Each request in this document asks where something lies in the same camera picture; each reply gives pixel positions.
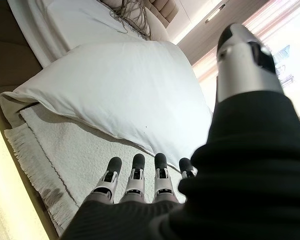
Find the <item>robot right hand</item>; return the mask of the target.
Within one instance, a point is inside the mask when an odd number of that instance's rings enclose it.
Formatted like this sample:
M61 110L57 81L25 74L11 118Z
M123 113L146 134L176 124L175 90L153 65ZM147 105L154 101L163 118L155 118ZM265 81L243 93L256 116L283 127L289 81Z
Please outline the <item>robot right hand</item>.
M217 45L216 100L207 142L181 160L178 203L131 190L110 203L98 184L63 240L300 240L300 120L267 47L233 23Z

